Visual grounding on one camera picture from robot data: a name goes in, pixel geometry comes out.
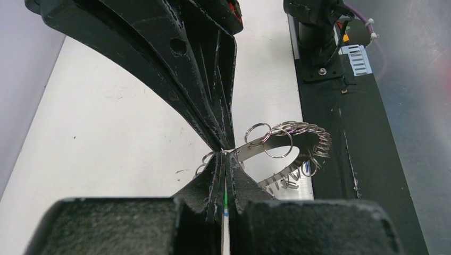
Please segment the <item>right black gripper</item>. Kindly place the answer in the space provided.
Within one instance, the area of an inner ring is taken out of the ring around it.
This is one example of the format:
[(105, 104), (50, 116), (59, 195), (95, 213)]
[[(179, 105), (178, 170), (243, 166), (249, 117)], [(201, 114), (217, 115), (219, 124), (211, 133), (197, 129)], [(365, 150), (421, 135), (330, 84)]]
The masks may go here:
[(235, 146), (231, 89), (238, 1), (25, 1), (50, 28), (99, 52), (177, 111), (213, 150)]

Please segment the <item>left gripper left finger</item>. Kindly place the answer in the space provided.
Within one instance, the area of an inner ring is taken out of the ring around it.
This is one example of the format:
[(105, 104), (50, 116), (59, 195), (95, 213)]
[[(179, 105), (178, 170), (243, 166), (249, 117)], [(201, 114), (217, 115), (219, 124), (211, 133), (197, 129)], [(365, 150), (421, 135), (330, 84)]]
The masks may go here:
[(26, 254), (221, 254), (225, 155), (168, 198), (66, 198)]

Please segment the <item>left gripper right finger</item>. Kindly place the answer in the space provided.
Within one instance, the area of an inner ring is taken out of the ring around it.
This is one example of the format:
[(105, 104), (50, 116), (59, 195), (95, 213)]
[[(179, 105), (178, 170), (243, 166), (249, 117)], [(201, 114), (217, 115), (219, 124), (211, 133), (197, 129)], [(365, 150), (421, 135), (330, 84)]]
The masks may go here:
[(389, 216), (359, 200), (277, 200), (226, 156), (232, 254), (401, 254)]

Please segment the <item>metal disc keyring holder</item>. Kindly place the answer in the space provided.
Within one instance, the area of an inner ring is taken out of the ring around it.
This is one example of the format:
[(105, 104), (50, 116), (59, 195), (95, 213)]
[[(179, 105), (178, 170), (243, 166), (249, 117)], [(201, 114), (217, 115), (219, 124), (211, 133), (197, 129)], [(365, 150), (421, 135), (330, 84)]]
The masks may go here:
[(264, 191), (276, 195), (279, 190), (295, 190), (302, 178), (313, 177), (321, 168), (321, 159), (329, 158), (332, 137), (316, 124), (285, 121), (271, 126), (260, 122), (244, 135), (244, 144), (229, 150), (243, 167), (244, 162), (263, 154), (272, 159), (292, 158), (281, 170), (257, 181)]

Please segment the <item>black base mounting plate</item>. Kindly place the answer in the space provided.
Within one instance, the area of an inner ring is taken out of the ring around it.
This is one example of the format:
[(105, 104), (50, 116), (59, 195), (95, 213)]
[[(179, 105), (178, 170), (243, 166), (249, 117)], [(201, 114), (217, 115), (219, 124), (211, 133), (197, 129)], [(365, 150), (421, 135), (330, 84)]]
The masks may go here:
[(344, 77), (303, 81), (295, 61), (303, 120), (330, 133), (329, 158), (313, 176), (316, 199), (360, 199), (388, 214), (406, 254), (428, 248), (400, 162), (375, 78), (354, 76), (349, 58), (341, 58)]

